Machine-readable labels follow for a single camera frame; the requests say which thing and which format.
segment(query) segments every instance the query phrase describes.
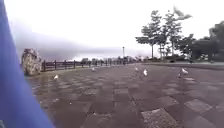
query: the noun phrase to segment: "paved plaza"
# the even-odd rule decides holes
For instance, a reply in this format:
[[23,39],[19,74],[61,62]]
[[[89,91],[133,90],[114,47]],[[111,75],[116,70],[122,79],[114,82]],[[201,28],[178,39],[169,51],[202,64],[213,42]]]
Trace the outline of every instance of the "paved plaza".
[[223,128],[224,71],[186,70],[133,64],[27,81],[57,128]]

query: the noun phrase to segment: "gray paving stone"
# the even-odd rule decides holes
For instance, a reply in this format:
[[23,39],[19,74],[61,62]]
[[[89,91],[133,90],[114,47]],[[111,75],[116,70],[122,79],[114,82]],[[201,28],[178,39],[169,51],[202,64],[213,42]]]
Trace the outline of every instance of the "gray paving stone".
[[195,81],[185,81],[186,84],[197,84]]
[[224,112],[224,103],[220,103],[215,108],[218,112]]
[[65,100],[77,100],[79,98],[80,94],[76,94],[76,93],[73,93],[73,94],[65,94],[62,96],[62,99],[65,99]]
[[85,91],[85,94],[86,94],[86,95],[91,95],[91,94],[95,95],[95,94],[99,94],[99,89],[88,89],[88,90]]
[[71,85],[60,85],[60,86],[58,86],[58,88],[60,88],[60,89],[69,88],[69,87],[71,87]]
[[81,128],[112,128],[111,114],[89,114]]
[[95,83],[95,84],[93,84],[93,85],[95,85],[95,86],[102,86],[103,83]]
[[175,105],[175,104],[179,104],[178,101],[176,101],[175,99],[173,99],[169,96],[158,98],[158,100],[163,107],[168,107],[168,106],[172,106],[172,105]]
[[124,81],[117,81],[117,82],[114,82],[115,85],[123,85],[123,84],[126,84],[126,82]]
[[194,97],[194,98],[205,98],[206,94],[203,93],[202,91],[198,91],[198,90],[191,90],[186,92],[187,95]]
[[190,109],[194,110],[195,112],[198,112],[200,114],[205,113],[206,111],[210,110],[212,106],[198,100],[194,99],[192,101],[188,101],[184,103],[186,106],[188,106]]
[[191,121],[185,123],[186,128],[216,128],[216,126],[207,119],[198,116]]
[[128,88],[139,88],[138,84],[130,84]]
[[114,93],[115,94],[127,94],[128,93],[128,89],[126,89],[126,88],[114,89]]
[[141,113],[147,128],[180,128],[163,108]]
[[76,86],[81,86],[81,85],[83,85],[83,83],[76,83],[75,85]]
[[210,86],[210,85],[207,85],[207,86],[206,86],[206,89],[209,90],[209,91],[218,91],[218,90],[219,90],[218,87]]
[[193,78],[184,78],[185,80],[187,81],[193,81],[194,79]]
[[163,89],[162,92],[166,93],[167,95],[174,95],[180,93],[175,88]]
[[170,84],[167,84],[166,86],[169,86],[169,87],[172,87],[172,88],[177,88],[177,87],[179,87],[179,85],[176,84],[176,83],[170,83]]

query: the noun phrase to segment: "blue object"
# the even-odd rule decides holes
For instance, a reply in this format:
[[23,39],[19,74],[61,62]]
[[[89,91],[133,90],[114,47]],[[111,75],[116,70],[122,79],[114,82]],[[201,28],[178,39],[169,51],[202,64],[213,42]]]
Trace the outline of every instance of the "blue object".
[[0,0],[0,120],[5,128],[54,128],[20,69],[3,0]]

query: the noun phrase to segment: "railing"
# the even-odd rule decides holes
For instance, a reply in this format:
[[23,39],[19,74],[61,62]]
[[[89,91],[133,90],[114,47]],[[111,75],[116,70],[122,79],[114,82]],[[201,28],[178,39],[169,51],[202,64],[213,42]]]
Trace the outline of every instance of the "railing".
[[90,67],[99,67],[99,66],[112,66],[112,65],[126,65],[135,63],[135,61],[128,62],[123,60],[118,61],[95,61],[95,62],[79,62],[79,61],[64,61],[57,62],[44,62],[42,63],[42,72],[54,71],[54,70],[66,70],[66,69],[75,69],[75,68],[90,68]]

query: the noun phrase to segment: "cloud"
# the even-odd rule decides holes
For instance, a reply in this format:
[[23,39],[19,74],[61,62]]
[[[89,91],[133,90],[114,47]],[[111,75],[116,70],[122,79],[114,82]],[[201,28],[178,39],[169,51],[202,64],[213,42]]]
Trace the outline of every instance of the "cloud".
[[10,27],[19,57],[25,48],[34,48],[43,59],[67,60],[77,54],[77,49],[84,47],[63,38],[34,33],[18,22],[10,24]]
[[[122,47],[94,47],[57,36],[44,35],[32,32],[32,29],[20,22],[10,22],[10,28],[19,58],[25,48],[36,49],[41,57],[47,61],[123,56]],[[142,53],[142,50],[126,48],[125,52],[126,55],[135,56]]]

